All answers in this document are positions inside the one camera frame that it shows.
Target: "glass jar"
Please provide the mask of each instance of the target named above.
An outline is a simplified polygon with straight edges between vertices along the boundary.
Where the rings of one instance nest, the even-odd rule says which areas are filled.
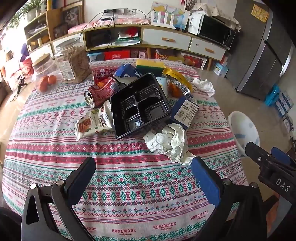
[[[59,63],[65,83],[81,83],[91,74],[85,45],[79,37],[57,45],[56,49],[54,57]]]
[[[45,54],[32,63],[34,74],[32,82],[38,92],[47,92],[56,87],[62,78],[57,62],[51,58],[50,54]]]

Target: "jar lid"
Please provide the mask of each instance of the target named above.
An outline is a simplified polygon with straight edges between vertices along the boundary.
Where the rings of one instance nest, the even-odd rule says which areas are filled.
[[[38,58],[33,64],[32,67],[38,67],[40,65],[45,64],[50,59],[50,53],[44,54],[40,58]]]
[[[67,46],[73,45],[77,42],[80,42],[80,37],[73,38],[73,39],[68,39],[64,41],[63,43],[60,43],[59,45],[56,46],[57,52],[62,50],[63,48],[66,48]]]

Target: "round table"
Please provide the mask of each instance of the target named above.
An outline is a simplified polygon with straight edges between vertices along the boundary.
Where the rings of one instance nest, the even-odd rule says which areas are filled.
[[[189,66],[163,62],[191,82],[199,77]],[[94,62],[91,68],[124,63],[135,66],[136,59]],[[74,123],[90,109],[83,94],[91,79],[59,84],[45,94],[34,90],[29,96],[7,146],[3,194],[8,205],[21,215],[31,183],[47,186],[66,179],[91,156],[96,172],[73,209],[96,240],[181,240],[196,235],[214,206],[190,166],[172,164],[167,156],[151,153],[143,140],[144,131],[121,140],[107,132],[75,141]],[[200,108],[186,132],[190,152],[222,178],[246,185],[223,112],[213,97],[195,87],[193,95]],[[169,97],[169,102],[173,105],[176,99]],[[70,237],[54,205],[50,208],[61,234]]]

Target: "screw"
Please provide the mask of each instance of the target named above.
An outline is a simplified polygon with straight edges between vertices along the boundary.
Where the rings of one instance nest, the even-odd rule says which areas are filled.
[[[36,183],[32,183],[31,185],[30,185],[30,188],[31,189],[34,189],[34,188],[36,188],[37,187],[37,184]]]
[[[57,182],[56,182],[56,185],[57,186],[61,186],[61,185],[63,185],[64,184],[64,180],[62,180],[62,179],[60,179],[60,180],[58,180]]]
[[[257,188],[258,184],[257,183],[250,183],[252,187]]]
[[[232,181],[230,181],[228,178],[223,179],[223,183],[226,185],[232,184]]]

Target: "potted plant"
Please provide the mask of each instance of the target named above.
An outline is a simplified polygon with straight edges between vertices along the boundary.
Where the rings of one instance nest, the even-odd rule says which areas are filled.
[[[39,8],[44,0],[30,0],[26,2],[11,18],[9,21],[8,27],[13,28],[17,27],[20,24],[20,18],[23,16],[25,18],[25,15],[27,15],[27,21],[30,22],[35,17],[37,17],[40,12]]]

